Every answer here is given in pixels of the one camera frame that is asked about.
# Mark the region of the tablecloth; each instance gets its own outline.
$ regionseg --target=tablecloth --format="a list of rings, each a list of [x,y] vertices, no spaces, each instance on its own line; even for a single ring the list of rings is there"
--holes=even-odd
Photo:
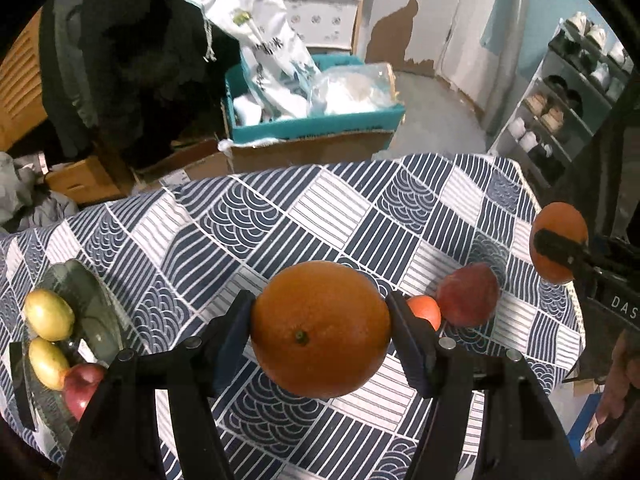
[[[42,425],[17,417],[8,343],[20,340],[25,295],[50,265],[77,258],[127,314],[142,352],[199,332],[242,288],[259,293],[284,267],[331,260],[381,294],[433,292],[456,268],[484,261],[502,295],[474,329],[445,328],[470,350],[526,355],[549,392],[584,347],[572,286],[551,285],[529,257],[539,209],[519,166],[486,155],[303,166],[190,182],[93,206],[49,228],[0,240],[0,409],[31,446],[61,462]],[[181,478],[166,392],[157,392],[167,478]],[[257,365],[250,344],[212,407],[238,479],[401,479],[429,402],[406,383],[393,347],[361,389],[331,400],[292,396]],[[460,467],[478,452],[483,398],[474,393]]]

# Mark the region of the drawstring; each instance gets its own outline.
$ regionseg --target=drawstring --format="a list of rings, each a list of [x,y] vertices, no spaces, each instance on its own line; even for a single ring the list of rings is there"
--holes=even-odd
[[[207,51],[204,55],[204,61],[207,63],[209,61],[216,61],[216,54],[213,52],[213,48],[211,47],[211,42],[213,41],[211,35],[211,22],[207,18],[204,18],[204,33],[207,36]]]

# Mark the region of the apple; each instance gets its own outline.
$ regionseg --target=apple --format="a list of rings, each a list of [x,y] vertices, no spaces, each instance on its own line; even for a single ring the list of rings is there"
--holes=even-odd
[[[71,414],[80,420],[85,408],[94,396],[107,369],[93,363],[82,363],[68,371],[62,390],[65,404]]]
[[[500,298],[500,285],[491,267],[468,264],[438,286],[436,302],[442,317],[454,326],[480,326],[492,316]]]

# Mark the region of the orange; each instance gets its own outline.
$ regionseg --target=orange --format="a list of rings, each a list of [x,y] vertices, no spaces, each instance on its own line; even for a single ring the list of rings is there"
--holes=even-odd
[[[340,397],[376,373],[390,341],[377,287],[351,267],[305,262],[282,270],[255,301],[254,353],[267,376],[301,397]]]
[[[406,302],[414,316],[426,319],[434,330],[440,328],[442,315],[438,303],[431,296],[414,296]]]
[[[533,266],[548,282],[556,285],[570,282],[574,278],[570,269],[551,261],[533,246],[533,237],[540,229],[548,229],[569,240],[585,244],[589,238],[587,223],[575,207],[565,202],[552,202],[545,206],[533,221],[529,236],[529,254]]]

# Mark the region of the plastic bag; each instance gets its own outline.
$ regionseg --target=plastic bag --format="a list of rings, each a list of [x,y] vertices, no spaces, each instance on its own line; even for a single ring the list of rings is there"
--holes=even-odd
[[[249,91],[271,117],[306,117],[310,82],[319,70],[290,27],[283,0],[187,1],[239,41]]]
[[[309,115],[374,112],[397,102],[389,63],[332,66],[312,81]]]

